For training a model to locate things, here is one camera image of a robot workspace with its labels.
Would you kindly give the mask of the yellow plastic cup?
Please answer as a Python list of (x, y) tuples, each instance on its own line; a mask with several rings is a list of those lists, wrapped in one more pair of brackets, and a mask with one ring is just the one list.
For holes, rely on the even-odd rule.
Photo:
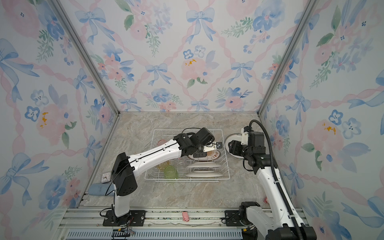
[(164, 171), (170, 165), (169, 161), (159, 164), (157, 167), (160, 171)]

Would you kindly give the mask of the white plate red text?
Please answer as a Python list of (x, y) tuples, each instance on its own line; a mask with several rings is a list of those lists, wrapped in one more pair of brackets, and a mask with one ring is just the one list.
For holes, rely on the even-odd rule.
[(236, 140), (236, 141), (240, 141), (241, 142), (241, 139), (242, 139), (242, 134), (232, 134), (232, 135), (229, 135), (225, 139), (225, 149), (227, 151), (229, 151), (229, 142), (231, 142), (232, 140)]

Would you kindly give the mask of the green rimmed plate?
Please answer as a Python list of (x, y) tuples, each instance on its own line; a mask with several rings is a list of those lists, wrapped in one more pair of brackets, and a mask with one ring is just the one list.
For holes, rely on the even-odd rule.
[(230, 153), (230, 152), (228, 152), (227, 150), (226, 150), (226, 152), (230, 155), (230, 156), (232, 156), (232, 157), (234, 157), (234, 158), (237, 158), (237, 159), (241, 159), (241, 160), (243, 160), (244, 159), (244, 157), (242, 157), (242, 156), (237, 156), (237, 155), (234, 155), (234, 154), (232, 154), (232, 153)]

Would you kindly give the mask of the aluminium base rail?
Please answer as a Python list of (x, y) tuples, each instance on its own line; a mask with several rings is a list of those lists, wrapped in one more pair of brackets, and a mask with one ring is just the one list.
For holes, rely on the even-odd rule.
[[(227, 226), (226, 211), (236, 209), (134, 208), (132, 222), (103, 226), (107, 207), (68, 209), (55, 240), (262, 240), (254, 225)], [(182, 212), (190, 221), (184, 222)]]

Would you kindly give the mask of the green plastic cup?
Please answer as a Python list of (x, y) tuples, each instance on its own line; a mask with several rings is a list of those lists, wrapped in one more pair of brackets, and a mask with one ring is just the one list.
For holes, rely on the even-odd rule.
[(167, 166), (164, 169), (164, 178), (167, 180), (174, 180), (179, 178), (178, 171), (175, 167), (173, 166)]

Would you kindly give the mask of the small white clock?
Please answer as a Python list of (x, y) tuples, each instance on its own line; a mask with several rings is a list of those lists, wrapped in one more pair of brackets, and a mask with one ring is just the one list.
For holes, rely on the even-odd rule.
[(111, 173), (103, 173), (101, 178), (101, 183), (102, 184), (109, 183), (111, 181), (111, 176), (112, 176)]

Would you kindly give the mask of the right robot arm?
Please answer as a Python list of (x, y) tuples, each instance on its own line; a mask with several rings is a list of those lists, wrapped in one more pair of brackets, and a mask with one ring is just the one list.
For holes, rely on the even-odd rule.
[(267, 150), (261, 132), (233, 134), (225, 140), (226, 151), (250, 166), (266, 193), (272, 212), (269, 217), (259, 204), (243, 202), (240, 218), (254, 225), (266, 240), (315, 240), (313, 227), (299, 216), (284, 187), (271, 150)]

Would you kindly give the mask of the pink plastic cup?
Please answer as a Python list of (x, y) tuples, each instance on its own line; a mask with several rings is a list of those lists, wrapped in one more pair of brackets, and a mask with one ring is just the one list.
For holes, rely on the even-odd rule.
[(167, 143), (166, 140), (160, 140), (158, 141), (158, 146), (164, 145), (165, 143)]

